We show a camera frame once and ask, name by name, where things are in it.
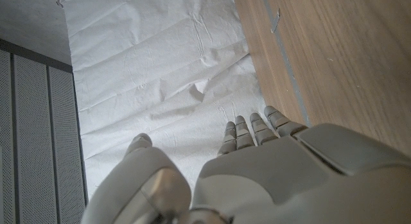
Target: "wooden surface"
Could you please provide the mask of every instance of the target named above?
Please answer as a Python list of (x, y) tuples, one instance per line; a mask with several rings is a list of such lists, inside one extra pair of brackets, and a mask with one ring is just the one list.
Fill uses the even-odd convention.
[[(263, 0), (234, 0), (267, 105), (304, 123)], [(411, 0), (267, 0), (312, 125), (411, 156)]]

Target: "crumpled white paper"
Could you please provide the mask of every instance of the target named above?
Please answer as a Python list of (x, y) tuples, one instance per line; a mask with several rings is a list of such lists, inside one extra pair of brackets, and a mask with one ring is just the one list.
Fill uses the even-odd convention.
[(263, 111), (232, 0), (60, 3), (90, 197), (141, 132), (193, 188), (226, 122)]

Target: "paper wrinkle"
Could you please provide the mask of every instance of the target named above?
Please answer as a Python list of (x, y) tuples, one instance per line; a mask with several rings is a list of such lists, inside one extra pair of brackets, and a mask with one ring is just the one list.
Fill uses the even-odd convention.
[(262, 113), (232, 0), (60, 2), (90, 197), (141, 132), (193, 188), (226, 122)]

